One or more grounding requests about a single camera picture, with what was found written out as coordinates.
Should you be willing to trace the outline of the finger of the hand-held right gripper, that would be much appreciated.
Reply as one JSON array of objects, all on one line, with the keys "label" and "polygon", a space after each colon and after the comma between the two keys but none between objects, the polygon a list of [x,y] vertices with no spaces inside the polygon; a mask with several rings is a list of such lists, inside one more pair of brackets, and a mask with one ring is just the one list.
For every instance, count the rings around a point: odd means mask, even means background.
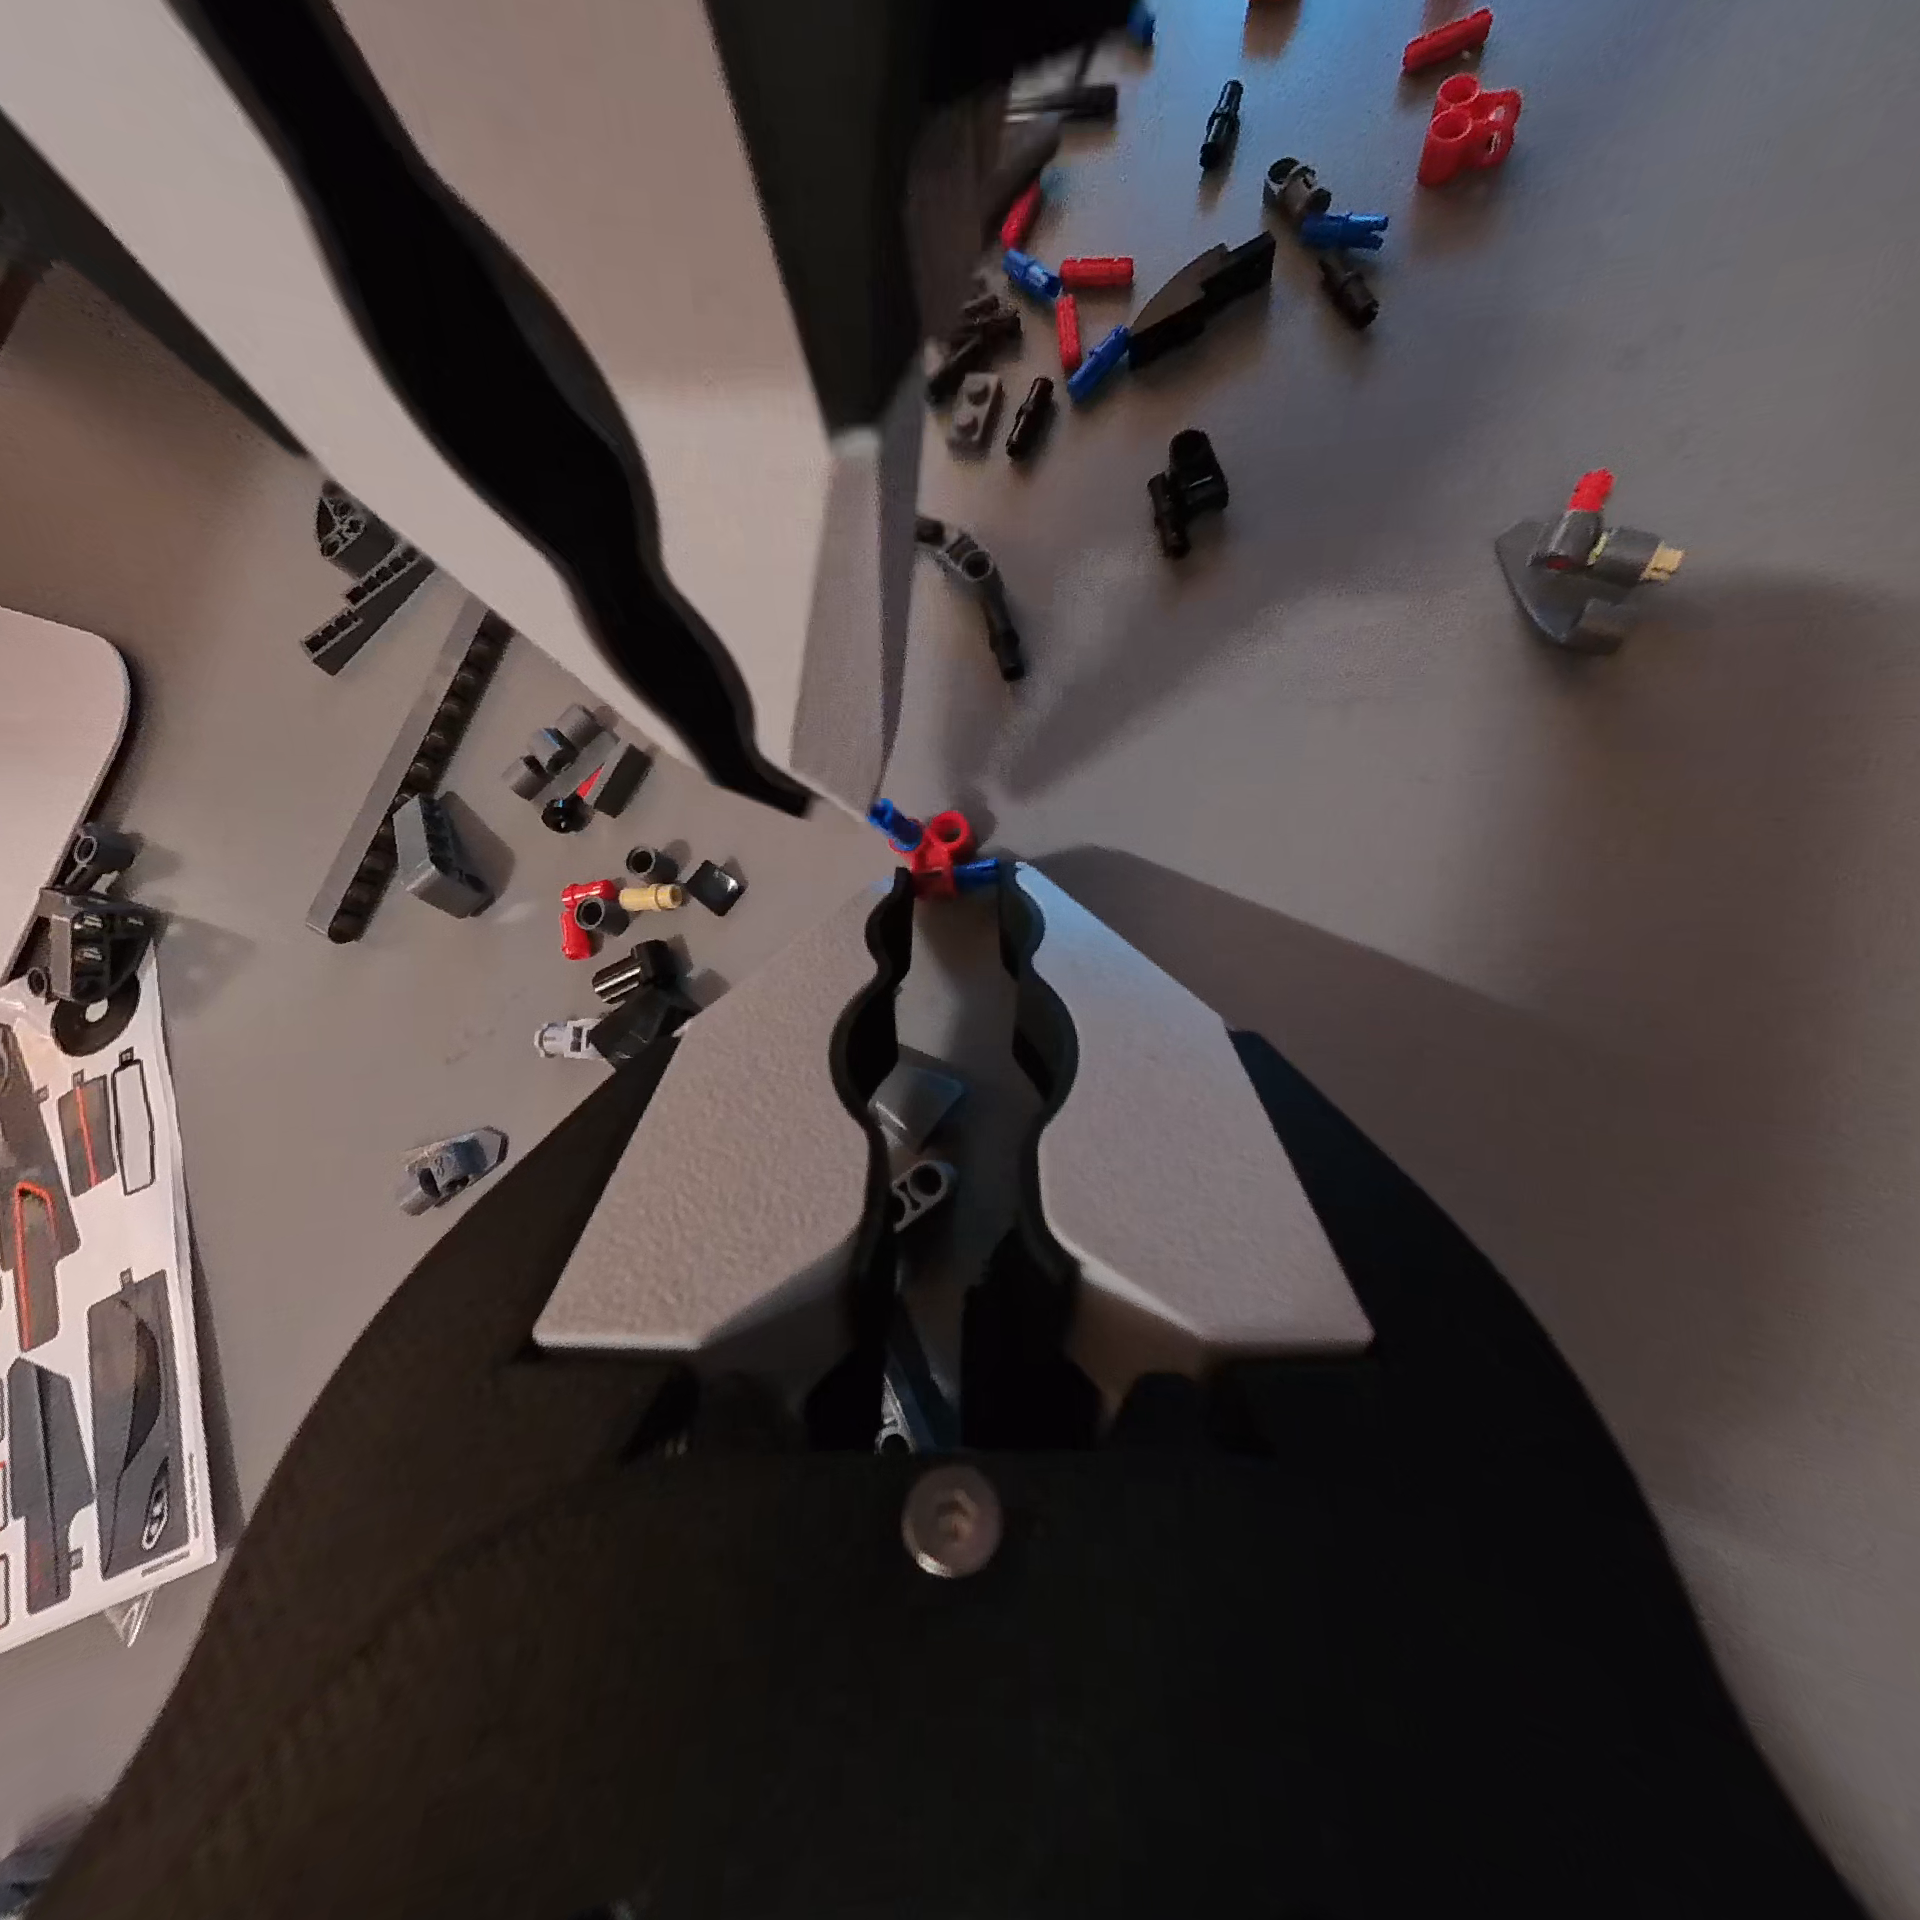
[{"label": "finger of the hand-held right gripper", "polygon": [[339,5],[412,157],[555,321],[613,433],[641,563],[760,761],[861,814],[893,758],[921,343],[828,435],[706,5]]},{"label": "finger of the hand-held right gripper", "polygon": [[329,478],[708,781],[812,795],[641,563],[533,283],[378,101],[339,5],[5,5],[5,117]]}]

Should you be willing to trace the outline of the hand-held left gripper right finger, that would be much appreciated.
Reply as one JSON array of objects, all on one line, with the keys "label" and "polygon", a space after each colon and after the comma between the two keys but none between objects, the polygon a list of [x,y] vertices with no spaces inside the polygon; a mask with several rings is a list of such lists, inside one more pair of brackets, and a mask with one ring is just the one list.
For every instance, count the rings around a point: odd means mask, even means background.
[{"label": "hand-held left gripper right finger", "polygon": [[1163,1381],[1356,1360],[1373,1327],[1227,1023],[1059,883],[996,867],[1038,1111],[994,1251],[994,1439],[1092,1443]]}]

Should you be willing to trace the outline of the dark grey lego liftarm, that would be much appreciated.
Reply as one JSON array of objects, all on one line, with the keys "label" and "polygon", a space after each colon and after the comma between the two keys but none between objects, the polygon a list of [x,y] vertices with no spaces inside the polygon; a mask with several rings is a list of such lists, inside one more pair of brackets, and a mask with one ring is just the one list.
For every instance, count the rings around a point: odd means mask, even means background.
[{"label": "dark grey lego liftarm", "polygon": [[320,673],[339,675],[428,586],[437,568],[412,545],[363,573],[340,613],[304,635],[301,654]]}]

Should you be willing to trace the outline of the sticker sheet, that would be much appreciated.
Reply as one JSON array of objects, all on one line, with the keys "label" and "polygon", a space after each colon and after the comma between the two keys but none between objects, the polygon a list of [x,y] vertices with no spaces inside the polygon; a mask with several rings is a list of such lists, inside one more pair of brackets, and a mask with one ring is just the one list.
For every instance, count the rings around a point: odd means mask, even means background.
[{"label": "sticker sheet", "polygon": [[5,987],[5,1651],[218,1553],[166,1049],[154,959],[76,1027]]}]

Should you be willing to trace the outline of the pile of loose lego pieces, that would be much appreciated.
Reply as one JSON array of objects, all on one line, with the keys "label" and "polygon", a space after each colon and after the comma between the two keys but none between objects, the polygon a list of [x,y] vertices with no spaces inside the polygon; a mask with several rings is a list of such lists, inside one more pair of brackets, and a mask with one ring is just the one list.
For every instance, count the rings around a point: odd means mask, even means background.
[{"label": "pile of loose lego pieces", "polygon": [[[928,327],[918,374],[923,422],[961,414],[963,424],[950,433],[957,458],[976,459],[993,445],[996,361],[1019,345],[1022,327],[1035,321],[1059,334],[1057,371],[1065,375],[1068,394],[1050,387],[1053,369],[1040,371],[1016,422],[1016,466],[1024,469],[1033,448],[1048,445],[1053,414],[1096,413],[1117,387],[1160,381],[1169,361],[1193,357],[1204,339],[1243,334],[1252,311],[1272,304],[1278,255],[1297,247],[1274,231],[1286,215],[1272,211],[1252,237],[1234,233],[1206,247],[1141,314],[1125,319],[1113,303],[1134,282],[1130,259],[1097,255],[1085,263],[1075,256],[1060,272],[1033,256],[1018,206],[1033,198],[1033,177],[1048,169],[1050,135],[1035,152],[1005,143],[1005,90],[1009,83],[982,103],[932,120],[909,166],[915,208],[906,223]],[[940,551],[944,573],[971,591],[1000,673],[1018,682],[1024,651],[987,555],[931,519],[918,525],[918,542],[907,553],[915,550]]]}]

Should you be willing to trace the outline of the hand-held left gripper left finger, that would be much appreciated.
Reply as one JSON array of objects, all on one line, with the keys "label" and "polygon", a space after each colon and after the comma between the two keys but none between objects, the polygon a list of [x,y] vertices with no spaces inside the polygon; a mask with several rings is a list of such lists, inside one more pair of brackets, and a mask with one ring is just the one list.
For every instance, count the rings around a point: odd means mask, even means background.
[{"label": "hand-held left gripper left finger", "polygon": [[897,1310],[892,1155],[915,890],[876,880],[675,1039],[536,1343],[748,1379],[813,1445],[874,1445]]}]

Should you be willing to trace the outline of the long dark grey lego beam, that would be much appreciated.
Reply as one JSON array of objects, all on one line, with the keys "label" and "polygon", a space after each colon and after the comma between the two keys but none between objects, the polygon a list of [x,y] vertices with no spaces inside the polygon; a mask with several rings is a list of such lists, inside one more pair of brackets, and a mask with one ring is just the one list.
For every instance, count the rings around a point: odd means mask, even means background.
[{"label": "long dark grey lego beam", "polygon": [[342,848],[307,909],[308,930],[332,944],[357,944],[366,936],[401,867],[395,814],[409,800],[440,795],[509,641],[513,626],[501,615],[474,598],[465,602]]}]

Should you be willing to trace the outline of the dark grey lego wedge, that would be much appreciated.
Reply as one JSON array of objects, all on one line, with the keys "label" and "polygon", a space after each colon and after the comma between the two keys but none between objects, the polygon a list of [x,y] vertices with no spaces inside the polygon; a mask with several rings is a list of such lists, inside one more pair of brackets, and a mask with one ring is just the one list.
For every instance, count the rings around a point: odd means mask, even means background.
[{"label": "dark grey lego wedge", "polygon": [[394,816],[394,883],[413,901],[468,922],[493,904],[493,890],[470,869],[443,802],[430,794],[403,800]]}]

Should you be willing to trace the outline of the dark grey lego piece red pin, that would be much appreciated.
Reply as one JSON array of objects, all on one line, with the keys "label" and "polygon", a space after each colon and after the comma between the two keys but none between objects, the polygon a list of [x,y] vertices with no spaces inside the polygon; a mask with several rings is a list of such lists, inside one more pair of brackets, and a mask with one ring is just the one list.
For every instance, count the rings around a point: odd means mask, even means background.
[{"label": "dark grey lego piece red pin", "polygon": [[1686,551],[1609,519],[1616,475],[1585,471],[1560,515],[1517,519],[1494,541],[1505,586],[1533,635],[1565,656],[1613,656],[1643,591],[1667,586]]}]

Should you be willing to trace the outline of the white book stand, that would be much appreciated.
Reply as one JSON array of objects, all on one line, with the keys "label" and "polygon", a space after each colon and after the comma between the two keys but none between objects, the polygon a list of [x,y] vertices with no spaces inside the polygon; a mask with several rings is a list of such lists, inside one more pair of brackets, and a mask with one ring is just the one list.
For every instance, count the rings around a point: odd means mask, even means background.
[{"label": "white book stand", "polygon": [[3,977],[110,776],[130,703],[105,639],[3,610]]}]

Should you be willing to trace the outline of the dark grey lego connector assembly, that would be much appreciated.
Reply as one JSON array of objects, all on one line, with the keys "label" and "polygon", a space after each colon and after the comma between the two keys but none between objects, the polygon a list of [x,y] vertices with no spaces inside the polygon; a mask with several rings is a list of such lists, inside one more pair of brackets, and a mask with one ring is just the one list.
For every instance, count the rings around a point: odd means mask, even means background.
[{"label": "dark grey lego connector assembly", "polygon": [[45,1008],[53,1042],[72,1061],[115,1046],[141,1005],[139,973],[160,920],[118,893],[134,855],[130,834],[84,824],[56,883],[38,894],[26,981]]}]

